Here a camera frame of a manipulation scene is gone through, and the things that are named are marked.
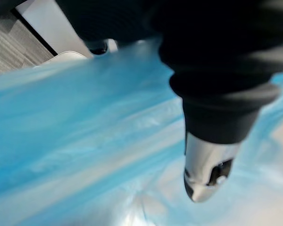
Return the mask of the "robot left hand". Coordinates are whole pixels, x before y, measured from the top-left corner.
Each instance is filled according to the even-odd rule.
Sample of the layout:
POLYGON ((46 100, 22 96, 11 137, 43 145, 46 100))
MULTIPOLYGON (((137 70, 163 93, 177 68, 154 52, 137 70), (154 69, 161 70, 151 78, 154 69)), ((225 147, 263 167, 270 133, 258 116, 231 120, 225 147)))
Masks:
POLYGON ((283 72, 283 0, 59 0, 87 48, 160 36, 160 60, 183 101, 184 186, 208 200, 228 178, 239 145, 283 72))

